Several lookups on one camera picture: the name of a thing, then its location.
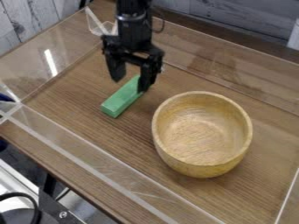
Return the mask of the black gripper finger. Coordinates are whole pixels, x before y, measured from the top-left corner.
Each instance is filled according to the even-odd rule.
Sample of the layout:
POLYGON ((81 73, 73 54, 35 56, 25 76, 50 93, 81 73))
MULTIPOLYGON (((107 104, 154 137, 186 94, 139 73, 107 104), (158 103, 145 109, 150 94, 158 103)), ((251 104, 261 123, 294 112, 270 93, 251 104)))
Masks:
POLYGON ((127 73, 126 62, 118 54, 114 54, 110 50, 105 51, 107 68, 110 72, 111 79, 115 82, 119 82, 127 73))
POLYGON ((162 72, 163 57, 150 56, 147 59, 141 59, 141 77, 138 81, 138 92, 146 92, 155 84, 157 75, 162 72))

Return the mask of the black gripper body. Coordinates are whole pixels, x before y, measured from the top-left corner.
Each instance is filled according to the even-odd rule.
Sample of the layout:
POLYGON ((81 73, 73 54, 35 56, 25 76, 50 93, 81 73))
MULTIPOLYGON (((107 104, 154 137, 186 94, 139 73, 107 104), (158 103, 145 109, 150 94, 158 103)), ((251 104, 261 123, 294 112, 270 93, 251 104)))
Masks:
POLYGON ((137 66, 141 59, 147 59, 150 56, 165 57, 165 51, 153 43, 153 17, 149 14, 138 19, 121 18, 117 25, 118 35, 110 34, 102 37, 103 54, 110 50, 126 63, 137 66))

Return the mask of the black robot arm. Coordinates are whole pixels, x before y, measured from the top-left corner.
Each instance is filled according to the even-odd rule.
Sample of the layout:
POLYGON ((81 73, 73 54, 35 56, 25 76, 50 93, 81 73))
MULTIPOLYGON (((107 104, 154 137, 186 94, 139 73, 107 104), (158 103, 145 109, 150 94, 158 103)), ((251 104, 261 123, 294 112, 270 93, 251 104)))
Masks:
POLYGON ((141 67, 138 92, 155 84, 163 70, 165 50, 153 43, 153 0, 117 0, 118 35, 103 35, 103 54, 111 78, 127 75, 127 63, 141 67))

